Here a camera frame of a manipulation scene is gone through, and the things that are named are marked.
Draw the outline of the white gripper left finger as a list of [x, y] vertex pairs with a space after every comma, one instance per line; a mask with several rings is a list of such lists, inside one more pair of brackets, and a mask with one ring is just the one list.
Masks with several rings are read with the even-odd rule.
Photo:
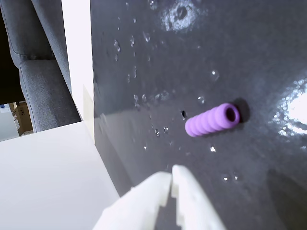
[[167, 204], [172, 175], [157, 172], [104, 209], [95, 230], [153, 230]]

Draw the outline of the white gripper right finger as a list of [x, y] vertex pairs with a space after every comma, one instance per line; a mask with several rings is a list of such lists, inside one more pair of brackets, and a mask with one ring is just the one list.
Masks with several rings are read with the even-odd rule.
[[191, 171], [172, 167], [171, 196], [176, 200], [176, 225], [182, 230], [225, 230], [226, 227]]

